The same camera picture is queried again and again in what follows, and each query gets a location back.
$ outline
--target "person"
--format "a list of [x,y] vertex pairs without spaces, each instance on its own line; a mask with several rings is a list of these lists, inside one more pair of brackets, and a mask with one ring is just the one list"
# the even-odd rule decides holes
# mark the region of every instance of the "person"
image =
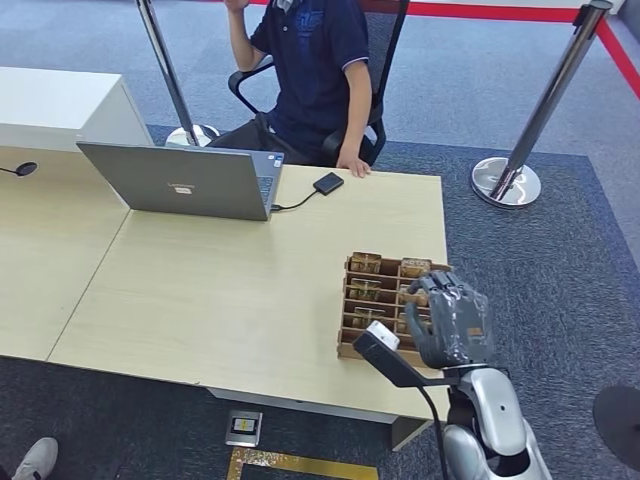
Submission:
[[[249,0],[224,3],[238,67],[251,71],[271,55],[280,93],[273,110],[209,146],[282,151],[287,163],[371,172],[360,157],[371,81],[367,23],[358,0],[270,0],[251,38],[245,25]],[[323,141],[338,130],[345,132],[339,158],[327,158]]]
[[56,439],[41,438],[26,452],[13,477],[0,465],[0,480],[45,480],[54,469],[57,456]]

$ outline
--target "silver laptop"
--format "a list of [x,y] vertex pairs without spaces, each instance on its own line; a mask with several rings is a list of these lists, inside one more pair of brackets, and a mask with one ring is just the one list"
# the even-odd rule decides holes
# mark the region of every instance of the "silver laptop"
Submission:
[[78,142],[134,210],[269,220],[284,154]]

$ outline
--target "blue carpet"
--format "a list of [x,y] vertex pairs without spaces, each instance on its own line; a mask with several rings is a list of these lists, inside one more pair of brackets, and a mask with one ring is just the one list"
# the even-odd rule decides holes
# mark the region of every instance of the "blue carpet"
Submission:
[[[150,127],[157,142],[171,130]],[[442,177],[450,261],[491,299],[500,361],[555,478],[640,479],[605,447],[591,416],[605,386],[640,387],[640,278],[629,249],[586,157],[533,155],[544,190],[528,209],[475,197],[471,168],[501,154],[390,142],[376,167]],[[91,480],[114,460],[122,480],[223,478],[232,406],[192,387],[0,359],[0,458],[14,466],[54,434],[62,448],[52,480]],[[264,450],[376,465],[383,480],[440,478],[431,431],[392,454],[383,425],[263,410]]]

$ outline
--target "chrome pole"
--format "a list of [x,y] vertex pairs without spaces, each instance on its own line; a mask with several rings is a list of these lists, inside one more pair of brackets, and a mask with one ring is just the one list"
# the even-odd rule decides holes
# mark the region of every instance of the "chrome pole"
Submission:
[[511,155],[486,158],[473,169],[471,186],[475,193],[503,208],[525,207],[540,196],[540,179],[525,162],[593,43],[595,29],[611,7],[607,0],[592,0],[580,7],[574,21],[573,37]]
[[136,0],[136,4],[182,125],[182,128],[171,133],[167,140],[167,144],[206,146],[211,139],[220,135],[217,130],[212,127],[193,125],[151,0]]

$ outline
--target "man's hand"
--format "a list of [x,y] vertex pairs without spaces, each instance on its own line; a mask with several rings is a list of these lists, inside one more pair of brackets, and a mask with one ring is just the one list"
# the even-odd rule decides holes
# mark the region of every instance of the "man's hand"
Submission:
[[340,158],[336,166],[351,170],[354,177],[365,178],[371,173],[371,167],[361,160],[358,151],[345,147],[340,150]]
[[226,8],[228,8],[229,12],[242,12],[247,8],[247,5],[249,4],[249,0],[224,0],[224,4],[226,5]]

